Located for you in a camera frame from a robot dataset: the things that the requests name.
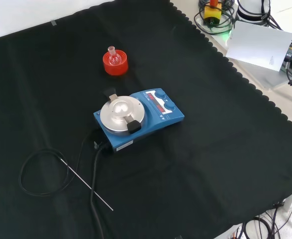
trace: red bottle cap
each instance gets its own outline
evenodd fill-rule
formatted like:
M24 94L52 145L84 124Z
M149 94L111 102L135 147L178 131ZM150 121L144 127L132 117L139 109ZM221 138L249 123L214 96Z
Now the red bottle cap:
M102 61L104 62L105 71L111 76L120 76L127 72L128 70L128 61L127 55L121 50L116 50L116 53L121 57L121 63L119 65L113 66L109 63L110 53L107 52L104 54Z
M210 6L217 6L218 0L210 0Z

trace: metal rod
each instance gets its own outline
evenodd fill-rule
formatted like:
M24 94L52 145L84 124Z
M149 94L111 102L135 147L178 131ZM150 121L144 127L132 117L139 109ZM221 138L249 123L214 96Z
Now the metal rod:
M62 161L62 162L63 162L63 163L66 165L66 166L68 166L68 165L67 165L67 163L66 163L66 162L64 162L64 160L63 160L63 159L61 159L61 158L60 158L60 160L61 160L61 161ZM85 181L84 181L84 180L83 180L83 179L82 179L82 178L81 178L81 177L80 177L80 176L79 176L79 175L78 175L78 174L77 174L77 173L76 173L76 172L75 172L75 171L74 171L74 170L73 170L73 169L72 169L70 166L68 166L68 168L69 168L69 169L71 169L71 171L72 171L73 173L75 173L75 175L76 175L76 176L77 176L79 179L81 179L81 180L82 180L82 182L83 182L83 183L85 183L85 185L89 187L89 189L92 189L92 188L91 188L91 187L90 187L90 186L89 186L89 185L88 185L88 184L87 184L87 183L86 183L86 182L85 182ZM95 194L96 194L96 195L97 195L97 196L98 196L98 197L99 197L99 198L100 198L100 199L101 199L101 200L102 200L102 201L103 201L103 202L104 202L104 203L105 203L105 204L106 204L106 205L107 205L107 206L108 206L108 207L109 207L109 208L110 208L112 211L114 211L114 209L113 209L113 208L111 208L111 206L110 206L110 205L108 205L108 203L107 203L107 202L105 202L105 201L104 201L104 199L103 199L103 198L101 198L101 197L100 197L100 195L98 195L98 194L97 194L97 192L95 192L95 191L94 191L94 193L95 193Z

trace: blue knob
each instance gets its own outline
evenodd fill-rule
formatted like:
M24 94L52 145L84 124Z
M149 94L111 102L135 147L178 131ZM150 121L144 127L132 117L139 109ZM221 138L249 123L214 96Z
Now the blue knob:
M173 111L176 107L175 103L173 103L172 101L168 101L164 104L165 108L168 110Z
M164 97L166 97L166 93L163 90L158 89L158 90L156 90L155 96L163 99Z

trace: yellow device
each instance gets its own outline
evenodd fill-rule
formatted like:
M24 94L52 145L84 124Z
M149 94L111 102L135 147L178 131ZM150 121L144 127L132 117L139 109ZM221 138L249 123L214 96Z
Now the yellow device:
M218 3L216 7L221 9L222 4ZM222 12L219 9L210 8L209 6L204 7L204 25L220 23Z

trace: black fabric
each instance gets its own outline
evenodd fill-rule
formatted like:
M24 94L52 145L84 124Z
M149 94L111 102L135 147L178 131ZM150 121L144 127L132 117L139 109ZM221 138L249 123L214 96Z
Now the black fabric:
M292 193L292 123L167 0L115 0L0 38L0 239L98 238L78 178L54 197L26 195L27 156L53 147L76 165L96 130L102 91L162 88L184 113L116 154L104 153L96 197L106 238L212 239ZM102 56L127 53L111 77ZM94 132L79 174L91 181ZM25 187L50 191L65 166L42 157Z

